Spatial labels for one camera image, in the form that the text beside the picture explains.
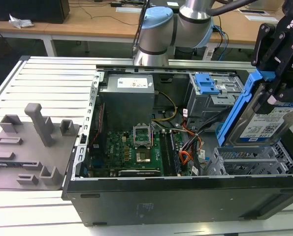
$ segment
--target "wooden desk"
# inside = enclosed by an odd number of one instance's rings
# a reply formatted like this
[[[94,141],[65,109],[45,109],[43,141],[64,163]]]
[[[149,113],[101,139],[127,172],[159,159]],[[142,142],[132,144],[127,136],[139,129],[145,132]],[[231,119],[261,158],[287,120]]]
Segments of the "wooden desk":
[[[4,37],[42,39],[48,56],[56,56],[53,40],[132,43],[137,29],[138,13],[116,12],[116,8],[105,5],[109,1],[104,1],[101,5],[94,7],[84,5],[83,8],[79,7],[78,0],[70,0],[70,3],[70,14],[63,24],[34,22],[34,27],[17,29],[8,22],[0,22],[0,32]],[[283,14],[276,13],[272,16],[281,19]],[[214,17],[213,20],[216,25],[220,24],[218,17]],[[223,31],[229,36],[229,48],[252,49],[254,47],[259,26],[263,22],[249,21],[244,14],[238,11],[221,15],[221,20]],[[220,41],[220,35],[213,33],[207,45],[204,60],[211,60],[214,48]]]

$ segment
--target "hard drive label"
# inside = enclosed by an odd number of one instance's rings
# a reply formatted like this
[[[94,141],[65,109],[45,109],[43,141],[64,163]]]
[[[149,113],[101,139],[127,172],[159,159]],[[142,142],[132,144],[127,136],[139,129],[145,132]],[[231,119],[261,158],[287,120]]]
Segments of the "hard drive label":
[[[283,124],[283,117],[293,111],[293,103],[275,107],[268,115],[255,114],[240,136],[244,142],[261,142],[274,135]]]

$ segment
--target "red wire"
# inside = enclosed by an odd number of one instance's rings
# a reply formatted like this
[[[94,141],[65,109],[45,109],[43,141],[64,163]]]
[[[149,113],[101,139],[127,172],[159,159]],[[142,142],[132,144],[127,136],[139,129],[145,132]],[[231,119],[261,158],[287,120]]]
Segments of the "red wire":
[[[94,144],[96,138],[97,138],[98,135],[99,135],[100,126],[101,126],[101,113],[102,113],[102,105],[100,106],[100,112],[99,112],[98,131],[97,131],[97,134],[96,134],[96,136],[94,137],[94,139],[93,139],[93,141],[92,141],[92,145]]]

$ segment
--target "metal case frame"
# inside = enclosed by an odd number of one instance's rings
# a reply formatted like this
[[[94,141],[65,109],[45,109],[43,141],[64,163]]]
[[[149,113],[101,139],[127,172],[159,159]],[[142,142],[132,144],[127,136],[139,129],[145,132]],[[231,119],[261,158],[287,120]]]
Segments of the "metal case frame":
[[[128,67],[128,70],[135,72],[143,68]],[[158,69],[163,73],[168,70],[173,69]],[[183,68],[180,71],[189,73],[192,70]],[[95,84],[93,87],[89,111],[94,107],[97,86]],[[89,123],[91,119],[92,114],[89,112]],[[77,147],[74,164],[70,165],[68,171],[71,176],[68,175],[65,182],[66,194],[85,226],[267,219],[293,203],[293,177],[280,175],[111,179],[75,177],[80,166],[78,164],[84,160],[87,141]],[[281,142],[293,158],[292,132],[289,131]]]

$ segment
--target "electronic component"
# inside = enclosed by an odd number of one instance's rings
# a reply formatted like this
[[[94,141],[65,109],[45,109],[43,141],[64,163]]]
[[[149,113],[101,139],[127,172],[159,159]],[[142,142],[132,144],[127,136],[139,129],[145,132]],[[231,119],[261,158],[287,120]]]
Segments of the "electronic component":
[[[156,170],[123,170],[119,171],[119,177],[156,177],[161,176],[160,171]]]
[[[117,1],[112,1],[110,3],[111,7],[122,7],[122,3],[121,2],[117,2]]]
[[[160,132],[160,143],[165,176],[176,176],[181,172],[178,153],[172,132]]]
[[[149,149],[137,149],[135,152],[136,162],[151,162],[151,151]]]
[[[110,131],[129,131],[139,123],[151,122],[155,97],[152,75],[109,74],[100,95]]]
[[[138,124],[133,127],[133,143],[135,148],[144,146],[150,148],[152,146],[151,128],[146,124]]]

